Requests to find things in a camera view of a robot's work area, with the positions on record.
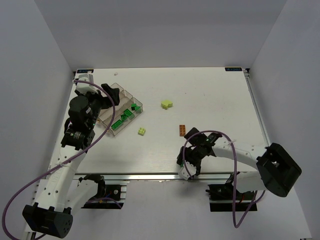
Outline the small green lego brick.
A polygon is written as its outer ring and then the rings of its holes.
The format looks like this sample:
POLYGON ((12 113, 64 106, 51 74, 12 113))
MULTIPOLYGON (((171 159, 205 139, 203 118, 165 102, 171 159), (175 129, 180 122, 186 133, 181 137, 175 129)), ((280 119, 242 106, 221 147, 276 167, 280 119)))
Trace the small green lego brick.
POLYGON ((137 106, 136 103, 131 104, 131 109, 132 109, 132 110, 135 110, 137 107, 138 107, 138 106, 137 106))

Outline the green 2x2 lego brick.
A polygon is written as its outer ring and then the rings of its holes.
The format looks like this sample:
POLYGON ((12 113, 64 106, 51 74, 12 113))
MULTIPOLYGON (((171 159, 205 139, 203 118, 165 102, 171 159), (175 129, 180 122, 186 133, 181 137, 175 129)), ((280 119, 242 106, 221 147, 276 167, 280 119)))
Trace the green 2x2 lego brick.
POLYGON ((130 117, 130 116, 133 114, 129 109, 126 109, 123 113, 124 113, 127 117, 130 117))

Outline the upturned green 2x4 lego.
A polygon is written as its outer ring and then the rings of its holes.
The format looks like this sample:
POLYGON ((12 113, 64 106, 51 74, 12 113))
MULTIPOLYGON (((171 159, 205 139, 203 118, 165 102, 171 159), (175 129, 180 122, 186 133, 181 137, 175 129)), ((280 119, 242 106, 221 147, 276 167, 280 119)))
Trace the upturned green 2x4 lego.
POLYGON ((121 119, 119 119, 119 120, 117 120, 115 123, 113 123, 112 125, 111 125, 111 129, 112 130, 117 130, 120 126, 122 126, 123 125, 123 121, 121 120, 121 119))

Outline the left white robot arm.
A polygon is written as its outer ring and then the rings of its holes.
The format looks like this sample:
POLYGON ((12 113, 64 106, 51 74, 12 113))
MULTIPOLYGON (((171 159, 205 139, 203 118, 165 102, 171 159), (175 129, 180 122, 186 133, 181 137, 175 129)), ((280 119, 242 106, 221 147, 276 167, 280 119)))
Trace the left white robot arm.
POLYGON ((80 178, 79 186, 68 193, 77 169, 94 139, 94 127, 100 111, 115 108, 120 103, 118 88, 104 83, 101 89, 107 96, 84 82, 76 84, 77 96, 69 102, 56 167, 34 204, 26 205, 22 211, 28 226, 35 232, 65 238, 76 212, 88 201, 96 201, 107 195, 104 177, 99 174, 88 174, 80 178))

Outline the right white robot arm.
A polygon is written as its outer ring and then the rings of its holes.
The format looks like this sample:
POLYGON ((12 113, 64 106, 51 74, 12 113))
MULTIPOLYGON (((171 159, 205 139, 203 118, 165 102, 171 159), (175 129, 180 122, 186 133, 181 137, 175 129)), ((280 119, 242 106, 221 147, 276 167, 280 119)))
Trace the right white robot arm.
POLYGON ((284 198, 302 174, 302 169, 278 143, 266 147, 233 143, 221 132, 209 131, 206 135, 205 131, 195 127, 184 138, 186 142, 180 148, 176 163, 180 166, 179 176, 185 180, 201 173, 205 157, 225 158, 255 169, 251 172, 234 171, 225 183, 227 192, 269 191, 284 198))

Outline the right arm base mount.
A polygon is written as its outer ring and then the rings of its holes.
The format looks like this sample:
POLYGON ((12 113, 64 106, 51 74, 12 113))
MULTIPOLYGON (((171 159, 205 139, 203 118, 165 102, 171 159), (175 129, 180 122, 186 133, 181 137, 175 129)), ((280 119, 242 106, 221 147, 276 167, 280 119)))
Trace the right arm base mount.
MULTIPOLYGON (((209 184, 206 193, 209 197, 209 206, 211 212, 232 212, 233 211, 233 180, 234 174, 226 180, 224 184, 209 184)), ((236 190, 235 211, 244 212, 249 206, 254 196, 253 191, 240 193, 236 190)))

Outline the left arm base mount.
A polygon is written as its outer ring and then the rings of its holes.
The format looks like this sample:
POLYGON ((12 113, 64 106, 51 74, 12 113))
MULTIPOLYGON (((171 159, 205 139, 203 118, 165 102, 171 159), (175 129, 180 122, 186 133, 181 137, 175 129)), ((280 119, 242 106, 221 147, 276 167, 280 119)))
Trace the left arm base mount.
POLYGON ((97 185, 97 194, 89 200, 103 198, 99 201, 87 202, 83 209, 103 209, 103 210, 119 210, 124 205, 124 197, 122 194, 122 185, 109 184, 105 182, 105 178, 99 174, 87 174, 85 177, 78 179, 78 186, 83 180, 94 181, 97 185))

